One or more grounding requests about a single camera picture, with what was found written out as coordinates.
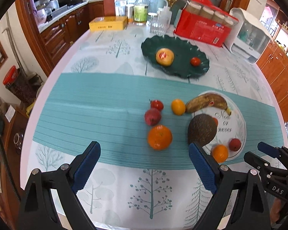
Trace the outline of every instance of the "pink table edge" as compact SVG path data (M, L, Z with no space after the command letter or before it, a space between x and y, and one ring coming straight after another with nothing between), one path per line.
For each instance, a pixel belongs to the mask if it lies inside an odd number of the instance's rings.
M65 55L61 58L61 60L58 62L58 64L55 66L51 74L49 75L47 81L45 82L44 87L42 88L35 105L33 107L33 110L31 112L30 118L28 120L27 128L25 130L25 137L24 142L22 145L22 154L21 154L21 160L20 160L20 187L22 189L25 189L26 183L27 183L27 165L29 161L29 155L30 155L30 148L33 141L33 135L35 132L35 128L37 125L37 122L39 120L39 117L42 113L43 107L46 103L46 100L58 80L60 74L63 72L65 66L68 64L70 59L73 57L75 52L79 49L80 45L90 36L90 31L86 31L72 46L71 48L65 53ZM282 126L282 133L284 138L284 146L288 147L288 139L287 139L287 133L284 126L284 120L282 113L280 111L280 107L277 103L277 100L275 98L275 95L266 80L265 76L259 69L259 67L255 64L255 68L257 69L260 78L265 83L267 90L270 94L270 97L272 99L272 102L274 104L274 107L276 109L280 124Z

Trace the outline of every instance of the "screw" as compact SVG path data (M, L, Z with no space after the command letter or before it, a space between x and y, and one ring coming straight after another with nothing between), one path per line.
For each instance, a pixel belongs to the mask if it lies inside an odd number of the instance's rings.
M228 170L228 167L226 165L221 165L220 166L220 169L223 170L223 171L227 171Z
M67 170L68 167L69 167L68 164L62 164L62 165L61 165L61 170Z
M39 169L34 169L34 170L32 170L32 174L33 174L33 175L36 175L38 172L39 172Z
M254 170L254 169L251 169L251 174L252 174L252 175L257 175L257 171Z

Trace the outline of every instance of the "bottle label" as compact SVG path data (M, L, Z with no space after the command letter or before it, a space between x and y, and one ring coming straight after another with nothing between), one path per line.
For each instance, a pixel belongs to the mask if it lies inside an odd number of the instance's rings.
M134 6L134 21L135 22L144 22L147 20L148 7L144 5Z

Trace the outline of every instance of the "avocado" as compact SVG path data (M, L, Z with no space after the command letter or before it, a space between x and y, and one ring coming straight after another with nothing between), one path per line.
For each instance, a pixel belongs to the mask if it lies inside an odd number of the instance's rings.
M209 144L217 134L214 119L207 114L196 115L188 126L188 144L197 142L202 147Z

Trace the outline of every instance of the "green tray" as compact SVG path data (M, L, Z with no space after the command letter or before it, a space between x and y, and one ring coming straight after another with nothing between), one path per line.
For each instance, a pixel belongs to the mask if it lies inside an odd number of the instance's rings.
M168 48L174 52L174 61L169 67L164 67L156 61L156 53L160 48ZM143 56L155 68L161 69L169 75L176 75L181 78L198 78L209 70L209 60L205 53L201 52L197 46L193 46L189 41L184 41L178 37L153 36L147 38L142 44ZM202 63L194 67L190 64L193 57L198 57Z

